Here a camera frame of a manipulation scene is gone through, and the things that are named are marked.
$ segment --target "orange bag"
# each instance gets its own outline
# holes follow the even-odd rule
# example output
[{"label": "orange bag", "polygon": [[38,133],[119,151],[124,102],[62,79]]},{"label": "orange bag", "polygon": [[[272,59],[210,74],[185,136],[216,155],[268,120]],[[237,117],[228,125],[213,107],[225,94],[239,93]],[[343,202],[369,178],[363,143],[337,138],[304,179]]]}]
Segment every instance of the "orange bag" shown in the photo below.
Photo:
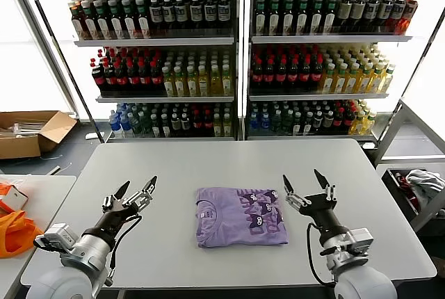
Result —
[{"label": "orange bag", "polygon": [[33,247],[43,232],[34,221],[25,218],[25,211],[16,211],[0,218],[0,258],[13,257]]}]

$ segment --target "purple t-shirt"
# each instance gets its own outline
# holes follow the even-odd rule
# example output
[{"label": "purple t-shirt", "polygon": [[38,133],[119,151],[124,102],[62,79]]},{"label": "purple t-shirt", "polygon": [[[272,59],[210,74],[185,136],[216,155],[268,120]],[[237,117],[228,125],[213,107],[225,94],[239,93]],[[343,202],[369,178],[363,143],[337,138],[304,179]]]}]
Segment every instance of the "purple t-shirt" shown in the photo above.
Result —
[{"label": "purple t-shirt", "polygon": [[197,244],[200,247],[288,243],[275,190],[197,190]]}]

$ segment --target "black cable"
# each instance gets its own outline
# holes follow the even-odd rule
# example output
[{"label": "black cable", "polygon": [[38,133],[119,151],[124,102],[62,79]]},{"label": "black cable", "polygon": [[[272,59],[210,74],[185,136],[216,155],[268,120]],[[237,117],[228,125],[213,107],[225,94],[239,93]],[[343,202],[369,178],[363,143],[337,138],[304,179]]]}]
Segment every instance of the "black cable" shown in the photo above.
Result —
[{"label": "black cable", "polygon": [[335,282],[329,282],[326,283],[323,280],[320,279],[320,277],[315,272],[314,268],[314,262],[312,261],[312,251],[311,251],[311,227],[314,227],[315,229],[318,229],[317,226],[315,226],[314,223],[309,223],[306,229],[306,243],[307,243],[307,256],[309,257],[309,266],[311,267],[312,275],[314,275],[315,279],[323,286],[326,287],[335,287]]},{"label": "black cable", "polygon": [[126,235],[126,234],[128,234],[141,220],[142,220],[142,216],[133,216],[133,217],[130,217],[130,218],[128,218],[127,219],[127,221],[126,221],[126,223],[127,222],[130,222],[130,221],[132,221],[132,220],[135,220],[135,219],[137,219],[137,221],[135,221],[134,223],[133,223],[133,225],[132,226],[130,226],[121,236],[120,236],[120,238],[118,239],[118,241],[117,241],[117,243],[116,243],[116,245],[114,246],[114,248],[113,248],[113,253],[111,254],[111,260],[110,260],[110,269],[111,270],[113,270],[115,267],[116,267],[116,250],[118,249],[118,246],[119,246],[119,243],[120,243],[120,241],[124,238],[124,236]]}]

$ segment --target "floor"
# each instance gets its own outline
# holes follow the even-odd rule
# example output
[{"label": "floor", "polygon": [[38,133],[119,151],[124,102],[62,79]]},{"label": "floor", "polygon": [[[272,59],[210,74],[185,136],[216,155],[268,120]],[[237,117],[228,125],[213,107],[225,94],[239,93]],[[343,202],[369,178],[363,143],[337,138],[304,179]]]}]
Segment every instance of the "floor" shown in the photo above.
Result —
[{"label": "floor", "polygon": [[[108,130],[106,124],[99,126],[102,131]],[[60,166],[61,175],[79,176],[90,158],[99,141],[85,140],[85,134],[93,132],[93,128],[84,126],[75,126],[68,134],[64,142],[55,150],[44,154],[40,158],[18,159],[0,161],[0,172],[5,174],[33,174],[45,175],[57,165]],[[405,125],[397,135],[393,144],[389,148],[388,155],[408,155],[406,150],[425,150],[426,154],[440,154],[438,149],[422,133],[411,124]],[[445,164],[438,164],[431,170],[445,175]],[[378,168],[381,175],[385,168]],[[425,249],[432,255],[445,259],[445,238],[421,238]],[[27,288],[22,287],[16,296],[16,299],[25,298]],[[312,288],[286,288],[286,289],[237,289],[237,290],[187,290],[187,295],[194,299],[223,299],[227,297],[242,299],[269,299],[269,298],[311,298],[311,299],[332,299],[334,298],[331,289],[322,287]],[[434,278],[421,282],[406,282],[397,288],[399,299],[439,299],[444,297],[445,279]],[[150,290],[150,291],[127,291],[126,299],[143,299],[148,295],[151,299],[174,299],[183,297],[185,291],[180,290]],[[118,292],[116,290],[103,290],[99,299],[116,299]]]}]

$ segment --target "shelf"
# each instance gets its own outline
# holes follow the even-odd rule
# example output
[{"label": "shelf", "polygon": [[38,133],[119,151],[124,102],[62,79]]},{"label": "shelf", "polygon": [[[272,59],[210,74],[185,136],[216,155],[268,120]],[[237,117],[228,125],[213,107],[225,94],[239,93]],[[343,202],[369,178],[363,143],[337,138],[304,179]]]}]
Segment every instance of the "shelf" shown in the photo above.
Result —
[{"label": "shelf", "polygon": [[302,36],[252,36],[253,44],[292,43],[371,43],[407,42],[412,36],[399,35],[302,35]]},{"label": "shelf", "polygon": [[309,101],[329,99],[384,99],[388,94],[250,95],[250,101]]},{"label": "shelf", "polygon": [[233,37],[148,38],[141,40],[77,40],[78,47],[169,47],[179,45],[231,45]]},{"label": "shelf", "polygon": [[102,97],[96,98],[99,103],[221,103],[233,102],[233,96],[211,97]]}]

